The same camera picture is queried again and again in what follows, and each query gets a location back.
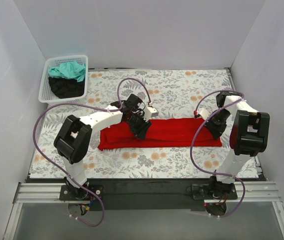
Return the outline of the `red t shirt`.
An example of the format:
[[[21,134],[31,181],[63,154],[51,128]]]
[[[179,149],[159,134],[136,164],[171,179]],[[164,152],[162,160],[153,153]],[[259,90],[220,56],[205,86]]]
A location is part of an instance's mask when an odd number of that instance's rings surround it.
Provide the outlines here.
[[[154,119],[145,139],[136,138],[129,125],[121,122],[100,132],[98,149],[189,147],[203,122],[201,118]]]

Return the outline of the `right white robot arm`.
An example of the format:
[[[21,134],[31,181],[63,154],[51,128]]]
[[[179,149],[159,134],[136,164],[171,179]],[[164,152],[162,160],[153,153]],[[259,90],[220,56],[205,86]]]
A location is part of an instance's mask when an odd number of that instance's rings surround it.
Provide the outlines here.
[[[213,139],[223,134],[228,117],[235,117],[229,140],[230,151],[209,179],[208,194],[219,199],[233,192],[235,177],[246,162],[265,151],[270,115],[252,108],[243,100],[242,94],[234,91],[220,92],[216,102],[218,109],[205,123]]]

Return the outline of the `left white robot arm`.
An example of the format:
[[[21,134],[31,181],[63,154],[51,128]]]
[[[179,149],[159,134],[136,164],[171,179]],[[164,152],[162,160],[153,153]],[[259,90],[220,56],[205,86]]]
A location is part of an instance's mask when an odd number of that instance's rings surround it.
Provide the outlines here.
[[[151,126],[150,119],[156,117],[158,111],[150,105],[141,108],[142,103],[142,99],[131,94],[127,100],[112,102],[103,111],[82,117],[69,115],[66,118],[53,145],[68,172],[65,179],[68,191],[77,200],[83,200],[88,195],[88,180],[84,172],[83,159],[92,135],[125,122],[134,138],[144,140]]]

